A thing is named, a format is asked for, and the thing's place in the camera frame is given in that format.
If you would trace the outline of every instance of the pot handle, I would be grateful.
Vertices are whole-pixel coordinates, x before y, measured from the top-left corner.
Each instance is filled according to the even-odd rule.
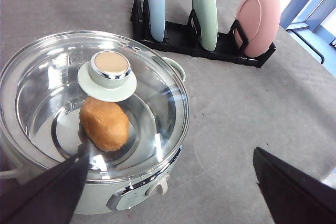
[[[185,82],[185,78],[186,78],[186,74],[184,69],[181,67],[180,64],[178,64],[175,60],[168,58],[168,57],[163,57],[163,59],[174,69],[176,69],[178,71],[178,73],[180,74],[180,77],[182,79],[183,82]]]
[[[26,172],[27,172],[27,167],[19,167],[13,170],[6,170],[4,172],[0,172],[0,180],[17,178],[17,177],[24,175]]]

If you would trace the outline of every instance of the blue window frame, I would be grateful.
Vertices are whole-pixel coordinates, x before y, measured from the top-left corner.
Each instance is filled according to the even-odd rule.
[[[313,56],[321,58],[321,63],[336,76],[335,8],[336,0],[292,0],[281,14],[280,25],[302,46],[312,49]],[[324,27],[327,17],[332,22]]]

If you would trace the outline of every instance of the table surface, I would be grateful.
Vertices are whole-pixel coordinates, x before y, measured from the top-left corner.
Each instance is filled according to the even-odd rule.
[[[216,0],[228,32],[240,0]],[[133,0],[1,0],[1,63],[40,37],[103,30],[132,37]],[[186,23],[191,0],[166,0]],[[159,52],[185,69],[191,120],[164,196],[131,210],[74,215],[71,223],[273,223],[259,192],[253,149],[323,179],[336,166],[336,79],[282,28],[261,69]],[[2,183],[7,190],[14,182]]]

